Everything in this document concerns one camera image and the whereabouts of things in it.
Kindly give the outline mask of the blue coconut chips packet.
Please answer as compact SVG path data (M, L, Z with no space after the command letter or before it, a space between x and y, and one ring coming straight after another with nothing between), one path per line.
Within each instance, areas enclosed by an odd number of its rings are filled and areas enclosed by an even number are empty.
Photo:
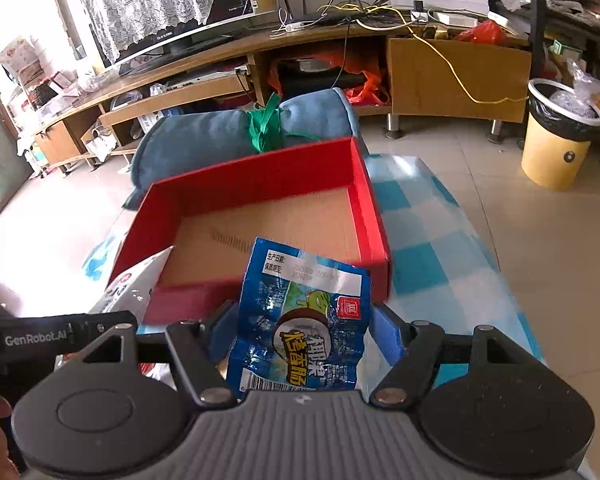
M370 325L370 272L258 237L226 381L250 390L352 390Z

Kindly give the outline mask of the white duck gizzard packet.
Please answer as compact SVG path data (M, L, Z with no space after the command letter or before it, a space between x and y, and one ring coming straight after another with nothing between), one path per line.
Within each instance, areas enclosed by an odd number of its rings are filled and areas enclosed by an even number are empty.
M108 285L90 313L129 311L135 316L137 323L142 324L152 293L172 249L173 247L170 246L161 252L156 252L155 255L120 273Z

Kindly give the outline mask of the blue checkered tablecloth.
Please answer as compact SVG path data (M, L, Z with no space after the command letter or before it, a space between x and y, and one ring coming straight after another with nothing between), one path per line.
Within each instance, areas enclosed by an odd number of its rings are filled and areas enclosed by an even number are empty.
M336 162L336 155L327 154L327 159L335 166L327 165L330 172L325 171L318 176L317 184L311 184L302 177L308 175L291 174L283 166L286 160L300 160L300 155L308 155L308 162L299 162L300 166L309 169L309 162L317 162L318 170L324 162L318 161L317 154L291 153L291 151L256 155L233 160L182 174L171 179L173 184L186 186L198 185L194 180L201 178L201 191L166 193L165 205L158 205L158 220L176 220L180 218L178 207L198 205L194 198L200 197L201 205L211 206L211 198L202 198L202 192L211 193L212 198L220 197L220 192L234 192L236 200L245 198L246 205L268 202L281 198L317 193L318 191L345 191L352 188L351 196L358 191L370 194L373 187L376 204L382 224L388 237L391 257L391 278L388 307L402 318L416 318L416 314L426 314L429 321L441 324L443 328L460 330L468 334L469 322L495 323L497 328L504 328L505 335L513 336L516 344L542 361L541 351L536 344L526 318L519 310L514 296L510 293L506 281L498 273L494 260L486 246L468 221L464 211L460 209L454 197L448 192L438 178L416 157L398 155L370 155L365 157L365 165L370 184L354 183L354 166L362 164L354 160L358 155L340 153L343 162ZM229 201L230 208L237 207L236 200ZM151 298L158 314L166 314L166 319L181 316L201 316L196 313L198 307L217 307L221 301L238 294L239 287L234 282L211 285L217 290L212 294L221 299L194 299L196 286L193 282L184 288L163 289L162 299L166 307L159 307L159 292L156 289ZM407 437L412 442L418 437L415 427L409 426ZM487 479L484 474L462 471L455 464L434 464L434 450L422 442L390 441L394 444L406 444L406 464L400 465L395 474L383 474L379 477L362 474L361 479ZM306 447L304 454L298 452L300 462L291 465L303 466L300 472L307 472L305 477L287 477L282 474L282 466L277 469L273 465L262 463L263 472L256 472L255 479L354 479L353 474L345 474L344 466L353 466L353 458L336 458L332 464L310 464L309 452L314 448ZM415 466L440 466L441 472L416 472Z

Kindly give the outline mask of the red cardboard box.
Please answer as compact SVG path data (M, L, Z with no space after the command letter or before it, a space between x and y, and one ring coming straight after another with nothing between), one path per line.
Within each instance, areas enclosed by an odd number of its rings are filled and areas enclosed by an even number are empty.
M373 300L389 296L389 244L363 149L353 136L154 183L111 275L167 249L146 324L206 318L238 298L259 237L369 270Z

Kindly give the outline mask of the rolled blue cushion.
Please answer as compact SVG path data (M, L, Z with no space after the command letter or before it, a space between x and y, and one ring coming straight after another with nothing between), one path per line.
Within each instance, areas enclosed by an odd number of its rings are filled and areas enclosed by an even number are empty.
M140 141L131 164L133 191L126 210L140 208L152 184L221 162L281 148L360 135L358 115L338 88L265 107L219 110L160 119Z

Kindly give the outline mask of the white blue box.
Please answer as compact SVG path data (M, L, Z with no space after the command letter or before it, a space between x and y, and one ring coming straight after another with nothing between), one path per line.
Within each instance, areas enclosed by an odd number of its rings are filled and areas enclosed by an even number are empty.
M161 112L155 112L137 117L133 120L130 135L133 140L140 139L144 134L148 133L154 125L163 118Z

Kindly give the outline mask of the yellow trash bin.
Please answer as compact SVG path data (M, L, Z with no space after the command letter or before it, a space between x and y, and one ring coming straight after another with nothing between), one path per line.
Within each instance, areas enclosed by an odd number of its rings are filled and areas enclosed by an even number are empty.
M528 95L521 169L542 188L565 191L600 131L600 108L591 100L580 101L566 84L545 78L530 79Z

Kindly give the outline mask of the wooden TV cabinet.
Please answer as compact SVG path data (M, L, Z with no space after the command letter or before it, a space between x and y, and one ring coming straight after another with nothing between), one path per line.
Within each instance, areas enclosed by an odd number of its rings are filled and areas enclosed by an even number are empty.
M117 77L33 131L52 166L86 159L95 122L110 128L114 154L135 152L140 116L221 99L264 104L318 89L346 92L361 116L439 116L521 122L532 56L524 40L502 44L457 40L436 25L369 30L360 25L270 30L233 39L140 74Z

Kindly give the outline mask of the orange bag in cabinet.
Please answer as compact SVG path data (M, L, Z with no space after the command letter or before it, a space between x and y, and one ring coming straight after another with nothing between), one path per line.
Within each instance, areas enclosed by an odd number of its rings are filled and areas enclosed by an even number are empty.
M339 88L352 106L388 106L390 94L376 54L318 49L273 58L266 82L283 99Z

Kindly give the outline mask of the red plastic bag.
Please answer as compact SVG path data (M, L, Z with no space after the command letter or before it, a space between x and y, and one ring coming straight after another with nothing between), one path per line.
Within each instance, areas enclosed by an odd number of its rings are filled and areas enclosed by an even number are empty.
M469 42L470 44L493 44L494 46L505 46L508 37L504 29L492 20L480 22L477 26L464 30L454 37L457 41Z

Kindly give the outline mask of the black wifi router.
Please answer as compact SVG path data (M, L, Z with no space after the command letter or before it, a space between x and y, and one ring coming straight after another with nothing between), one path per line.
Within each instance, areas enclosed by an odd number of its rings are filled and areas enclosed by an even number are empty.
M315 26L330 26L338 24L349 25L358 18L378 10L381 6L392 0L375 0L367 3L363 0L328 0L328 3L319 6L315 12L310 13L306 0L301 0L302 12L294 14L289 0L282 0L277 15L279 29L282 32L298 32L298 30Z

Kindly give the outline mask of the flat screen television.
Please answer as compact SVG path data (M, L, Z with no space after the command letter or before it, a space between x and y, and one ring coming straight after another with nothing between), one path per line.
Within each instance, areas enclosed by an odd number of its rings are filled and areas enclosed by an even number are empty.
M271 21L277 0L80 0L98 54L119 66L182 42L217 44Z

